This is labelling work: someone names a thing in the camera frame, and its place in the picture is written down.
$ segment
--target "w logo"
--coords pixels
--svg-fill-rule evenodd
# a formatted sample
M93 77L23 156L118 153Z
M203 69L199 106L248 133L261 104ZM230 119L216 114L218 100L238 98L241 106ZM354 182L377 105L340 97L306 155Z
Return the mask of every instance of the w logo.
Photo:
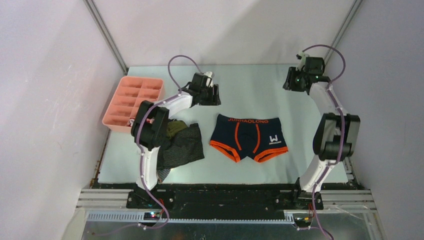
M278 141L277 135L275 135L275 138L273 138L273 136L269 136L269 141L271 141L271 143L272 142L277 142Z

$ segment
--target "pink tray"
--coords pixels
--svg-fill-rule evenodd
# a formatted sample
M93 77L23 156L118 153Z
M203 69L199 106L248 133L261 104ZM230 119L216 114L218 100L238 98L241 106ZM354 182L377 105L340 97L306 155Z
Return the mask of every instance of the pink tray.
M102 123L110 130L130 133L130 119L137 115L141 102L155 102L164 96L164 81L159 78L124 76L116 88Z

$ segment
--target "black mounting bracket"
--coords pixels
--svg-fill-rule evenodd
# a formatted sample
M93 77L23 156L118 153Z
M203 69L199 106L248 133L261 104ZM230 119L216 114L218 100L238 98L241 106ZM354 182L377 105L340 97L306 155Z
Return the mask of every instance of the black mounting bracket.
M308 205L312 203L312 192L306 192L301 189L300 178L297 178L296 183L291 190L291 201L296 209L308 209ZM319 192L315 193L314 196L315 207L317 210L324 209L323 200Z
M175 195L172 191L154 191L155 198L162 200L163 204L167 209L174 207ZM161 206L157 204L146 192L146 190L135 186L133 191L128 193L126 200L127 209L161 209Z
M344 117L345 128L341 161L345 157L354 154L356 141L358 138L361 120L357 115L347 114ZM340 115L334 113L324 113L319 122L315 136L313 137L313 152L319 156L321 161L336 160L340 148L340 135L336 135L335 130L341 129L342 119Z
M140 143L149 151L155 147L159 147L166 139L169 121L168 117L170 112L166 107L156 106L153 108L147 116L147 119L150 119L150 122L144 122L140 139L137 139L137 133L141 126L143 117L153 105L153 102L147 100L142 101L131 127L131 135L134 137L134 142Z
M187 83L187 87L182 90L193 97L191 107L194 105L201 106L218 106L221 105L218 84L210 84L212 79L210 76L196 72L192 81Z
M283 89L295 92L306 92L309 95L311 86L314 83L330 81L328 76L324 76L326 65L322 57L307 57L305 65L300 70L291 66L288 68Z

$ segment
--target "white backdrop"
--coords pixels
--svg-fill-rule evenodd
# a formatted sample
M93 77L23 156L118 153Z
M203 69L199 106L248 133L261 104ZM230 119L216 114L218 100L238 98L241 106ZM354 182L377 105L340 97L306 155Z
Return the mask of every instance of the white backdrop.
M58 240L122 77L82 0L0 0L0 239Z
M364 1L339 50L334 84L361 123L355 173L370 188L389 240L423 239L424 1ZM335 54L328 75L339 74Z
M127 66L288 64L330 44L353 0L95 1ZM326 49L309 51L324 56ZM188 64L176 60L176 65Z

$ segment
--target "boxer briefs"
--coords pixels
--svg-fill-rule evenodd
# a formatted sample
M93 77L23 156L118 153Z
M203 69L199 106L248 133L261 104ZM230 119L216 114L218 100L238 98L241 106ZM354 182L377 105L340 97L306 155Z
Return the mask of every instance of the boxer briefs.
M239 119L219 114L209 145L238 163L250 157L263 163L287 153L280 119Z

